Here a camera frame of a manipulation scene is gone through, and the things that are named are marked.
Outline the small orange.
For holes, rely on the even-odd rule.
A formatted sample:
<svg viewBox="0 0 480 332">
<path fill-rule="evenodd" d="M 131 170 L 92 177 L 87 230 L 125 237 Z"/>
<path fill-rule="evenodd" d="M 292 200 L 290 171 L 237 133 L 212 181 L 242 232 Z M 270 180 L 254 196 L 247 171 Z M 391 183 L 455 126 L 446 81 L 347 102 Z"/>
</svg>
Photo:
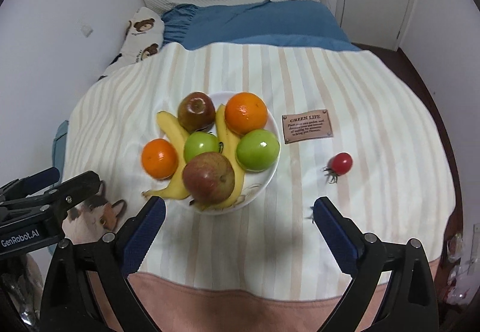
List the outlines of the small orange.
<svg viewBox="0 0 480 332">
<path fill-rule="evenodd" d="M 148 142 L 141 155 L 145 172 L 157 180 L 172 177 L 178 167 L 178 156 L 174 146 L 163 138 Z"/>
</svg>

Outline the small yellow banana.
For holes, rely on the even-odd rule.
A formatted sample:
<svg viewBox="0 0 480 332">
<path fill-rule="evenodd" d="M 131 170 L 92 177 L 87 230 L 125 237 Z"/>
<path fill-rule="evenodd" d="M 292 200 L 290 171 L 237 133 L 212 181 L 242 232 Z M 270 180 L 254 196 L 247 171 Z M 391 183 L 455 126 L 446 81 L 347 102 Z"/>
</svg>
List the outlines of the small yellow banana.
<svg viewBox="0 0 480 332">
<path fill-rule="evenodd" d="M 190 194 L 182 180 L 182 172 L 186 166 L 183 150 L 190 135 L 169 112 L 158 112 L 156 122 L 167 140 L 157 138 L 143 147 L 142 167 L 154 179 L 168 180 L 169 183 L 163 189 L 144 191 L 142 195 L 144 198 L 158 196 L 163 199 L 184 200 Z"/>
</svg>

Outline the small green apple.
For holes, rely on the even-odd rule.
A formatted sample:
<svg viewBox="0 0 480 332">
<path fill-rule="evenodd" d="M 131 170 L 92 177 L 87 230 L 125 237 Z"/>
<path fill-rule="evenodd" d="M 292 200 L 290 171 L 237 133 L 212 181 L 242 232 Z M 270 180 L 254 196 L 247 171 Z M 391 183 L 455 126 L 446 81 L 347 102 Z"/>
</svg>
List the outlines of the small green apple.
<svg viewBox="0 0 480 332">
<path fill-rule="evenodd" d="M 196 131 L 186 139 L 183 156 L 185 162 L 189 163 L 197 155 L 219 151 L 220 141 L 214 134 Z"/>
</svg>

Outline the red cherry tomato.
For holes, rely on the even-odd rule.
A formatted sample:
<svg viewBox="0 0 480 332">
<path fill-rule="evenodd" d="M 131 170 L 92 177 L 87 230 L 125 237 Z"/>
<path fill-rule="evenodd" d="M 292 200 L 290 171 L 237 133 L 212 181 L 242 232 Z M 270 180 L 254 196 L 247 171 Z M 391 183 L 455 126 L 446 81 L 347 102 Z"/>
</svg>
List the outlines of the red cherry tomato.
<svg viewBox="0 0 480 332">
<path fill-rule="evenodd" d="M 338 178 L 347 174 L 353 166 L 352 156 L 347 152 L 339 152 L 332 157 L 323 171 L 326 173 L 329 184 L 335 184 Z"/>
</svg>

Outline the dark red apple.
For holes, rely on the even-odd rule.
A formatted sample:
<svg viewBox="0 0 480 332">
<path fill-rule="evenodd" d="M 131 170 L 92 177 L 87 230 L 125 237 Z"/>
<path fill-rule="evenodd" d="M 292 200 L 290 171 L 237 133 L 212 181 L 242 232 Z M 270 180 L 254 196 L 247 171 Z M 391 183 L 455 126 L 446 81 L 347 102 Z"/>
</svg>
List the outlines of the dark red apple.
<svg viewBox="0 0 480 332">
<path fill-rule="evenodd" d="M 216 109 L 207 94 L 195 91 L 182 99 L 177 109 L 177 118 L 189 134 L 208 131 L 215 122 Z"/>
</svg>

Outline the large yellow banana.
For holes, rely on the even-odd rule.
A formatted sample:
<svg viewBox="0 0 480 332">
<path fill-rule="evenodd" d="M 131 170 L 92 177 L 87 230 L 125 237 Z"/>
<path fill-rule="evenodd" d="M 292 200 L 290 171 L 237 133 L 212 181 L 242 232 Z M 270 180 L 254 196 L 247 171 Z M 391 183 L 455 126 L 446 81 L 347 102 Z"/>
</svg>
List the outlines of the large yellow banana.
<svg viewBox="0 0 480 332">
<path fill-rule="evenodd" d="M 236 159 L 236 149 L 240 142 L 237 136 L 226 124 L 225 105 L 221 104 L 216 111 L 216 133 L 219 141 L 223 144 L 222 155 L 224 155 L 233 167 L 235 186 L 232 194 L 227 200 L 220 204 L 208 207 L 205 204 L 193 204 L 200 212 L 219 212 L 220 210 L 233 208 L 245 200 L 242 190 L 245 182 L 245 170 L 241 168 Z"/>
</svg>

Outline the large green apple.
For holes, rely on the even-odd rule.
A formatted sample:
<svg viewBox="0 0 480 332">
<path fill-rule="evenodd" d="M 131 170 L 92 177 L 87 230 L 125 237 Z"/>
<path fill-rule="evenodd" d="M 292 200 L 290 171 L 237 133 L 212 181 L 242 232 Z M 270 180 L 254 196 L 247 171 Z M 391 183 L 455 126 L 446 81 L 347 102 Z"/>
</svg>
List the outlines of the large green apple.
<svg viewBox="0 0 480 332">
<path fill-rule="evenodd" d="M 263 172 L 276 162 L 279 153 L 280 144 L 273 132 L 253 130 L 240 139 L 236 159 L 247 171 Z"/>
</svg>

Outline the large orange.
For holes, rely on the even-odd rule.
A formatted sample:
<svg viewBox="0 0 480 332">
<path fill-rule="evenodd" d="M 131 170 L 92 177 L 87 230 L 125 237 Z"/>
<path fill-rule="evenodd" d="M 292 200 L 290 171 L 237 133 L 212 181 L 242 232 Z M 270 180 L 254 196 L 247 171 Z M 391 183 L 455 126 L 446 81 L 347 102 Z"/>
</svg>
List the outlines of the large orange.
<svg viewBox="0 0 480 332">
<path fill-rule="evenodd" d="M 232 96 L 225 105 L 224 117 L 227 127 L 238 135 L 263 129 L 268 120 L 264 101 L 250 92 Z"/>
</svg>

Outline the striped cream blanket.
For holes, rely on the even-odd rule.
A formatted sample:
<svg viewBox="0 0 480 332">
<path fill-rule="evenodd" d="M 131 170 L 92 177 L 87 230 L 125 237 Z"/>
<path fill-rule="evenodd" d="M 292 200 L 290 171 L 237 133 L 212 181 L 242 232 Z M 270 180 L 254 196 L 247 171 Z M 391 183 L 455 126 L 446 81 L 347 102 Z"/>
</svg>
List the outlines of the striped cream blanket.
<svg viewBox="0 0 480 332">
<path fill-rule="evenodd" d="M 193 91 L 248 91 L 282 115 L 327 109 L 334 135 L 283 145 L 277 171 L 245 208 L 219 216 L 167 202 L 167 217 L 129 280 L 164 331 L 315 331 L 349 283 L 310 214 L 327 196 L 381 240 L 419 239 L 436 264 L 455 207 L 434 121 L 417 96 L 370 52 L 169 44 L 95 83 L 73 110 L 64 177 L 95 171 L 126 216 L 160 189 L 141 166 L 160 136 L 159 111 Z M 352 169 L 329 184 L 339 152 Z"/>
</svg>

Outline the bear print pillow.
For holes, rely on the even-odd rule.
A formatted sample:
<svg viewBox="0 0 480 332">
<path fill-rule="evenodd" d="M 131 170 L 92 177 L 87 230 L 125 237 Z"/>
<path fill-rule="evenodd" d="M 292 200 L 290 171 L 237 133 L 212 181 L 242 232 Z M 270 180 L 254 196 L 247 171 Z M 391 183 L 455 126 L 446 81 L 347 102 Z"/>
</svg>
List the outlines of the bear print pillow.
<svg viewBox="0 0 480 332">
<path fill-rule="evenodd" d="M 106 68 L 103 79 L 119 68 L 136 64 L 159 52 L 163 46 L 164 22 L 160 15 L 147 7 L 141 7 L 128 23 L 125 41 L 120 53 Z"/>
</svg>

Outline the white ceramic plate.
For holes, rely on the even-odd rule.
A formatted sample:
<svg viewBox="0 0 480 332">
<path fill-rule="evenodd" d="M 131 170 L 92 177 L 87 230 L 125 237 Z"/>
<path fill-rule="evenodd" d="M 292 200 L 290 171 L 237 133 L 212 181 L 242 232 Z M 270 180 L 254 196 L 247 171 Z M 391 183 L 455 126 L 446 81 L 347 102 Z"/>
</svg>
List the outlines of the white ceramic plate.
<svg viewBox="0 0 480 332">
<path fill-rule="evenodd" d="M 222 104 L 227 104 L 228 99 L 233 97 L 236 92 L 233 91 L 219 91 L 216 93 L 211 94 L 211 99 L 213 104 L 215 105 L 216 110 Z M 267 110 L 268 118 L 266 125 L 264 127 L 265 130 L 272 132 L 276 139 L 280 142 L 280 132 L 278 130 L 278 124 L 274 119 L 274 116 Z M 191 196 L 183 199 L 177 200 L 176 203 L 182 208 L 187 208 L 189 210 L 196 211 L 201 214 L 211 215 L 211 216 L 218 216 L 221 214 L 227 214 L 234 211 L 239 210 L 240 208 L 246 207 L 250 202 L 252 202 L 255 198 L 257 198 L 262 191 L 265 190 L 267 185 L 271 182 L 275 172 L 278 168 L 279 163 L 279 155 L 277 156 L 276 160 L 272 163 L 272 165 L 263 172 L 245 172 L 243 177 L 243 186 L 241 192 L 237 199 L 227 207 L 220 207 L 220 208 L 206 208 L 205 210 L 199 210 L 193 204 L 190 205 L 193 198 Z"/>
</svg>

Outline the brown blanket label patch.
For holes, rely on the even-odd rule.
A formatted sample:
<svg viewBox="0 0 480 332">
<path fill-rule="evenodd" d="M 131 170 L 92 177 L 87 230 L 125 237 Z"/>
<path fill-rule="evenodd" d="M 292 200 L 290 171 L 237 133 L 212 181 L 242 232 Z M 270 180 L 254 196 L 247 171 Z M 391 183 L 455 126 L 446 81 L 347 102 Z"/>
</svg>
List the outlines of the brown blanket label patch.
<svg viewBox="0 0 480 332">
<path fill-rule="evenodd" d="M 282 115 L 281 125 L 285 144 L 334 135 L 327 109 Z"/>
</svg>

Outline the blue bed quilt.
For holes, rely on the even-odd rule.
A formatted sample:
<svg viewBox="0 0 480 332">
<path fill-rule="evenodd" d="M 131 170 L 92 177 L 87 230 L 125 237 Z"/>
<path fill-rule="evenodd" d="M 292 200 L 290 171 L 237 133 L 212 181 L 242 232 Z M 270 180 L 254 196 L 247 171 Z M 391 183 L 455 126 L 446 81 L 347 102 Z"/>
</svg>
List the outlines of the blue bed quilt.
<svg viewBox="0 0 480 332">
<path fill-rule="evenodd" d="M 210 44 L 226 43 L 358 51 L 330 10 L 314 1 L 266 0 L 210 7 L 177 5 L 159 15 L 164 23 L 161 49 L 169 44 L 180 44 L 193 51 Z"/>
</svg>

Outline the white wall socket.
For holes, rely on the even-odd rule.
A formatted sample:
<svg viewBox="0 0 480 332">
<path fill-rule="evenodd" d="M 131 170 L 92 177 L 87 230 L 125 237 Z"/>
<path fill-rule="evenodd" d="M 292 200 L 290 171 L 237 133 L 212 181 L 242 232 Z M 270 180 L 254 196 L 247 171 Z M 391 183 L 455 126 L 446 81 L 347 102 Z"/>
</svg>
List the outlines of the white wall socket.
<svg viewBox="0 0 480 332">
<path fill-rule="evenodd" d="M 93 33 L 93 28 L 92 26 L 88 25 L 88 24 L 82 24 L 81 27 L 80 27 L 80 32 L 86 37 L 86 38 L 89 38 L 90 35 L 92 35 Z"/>
</svg>

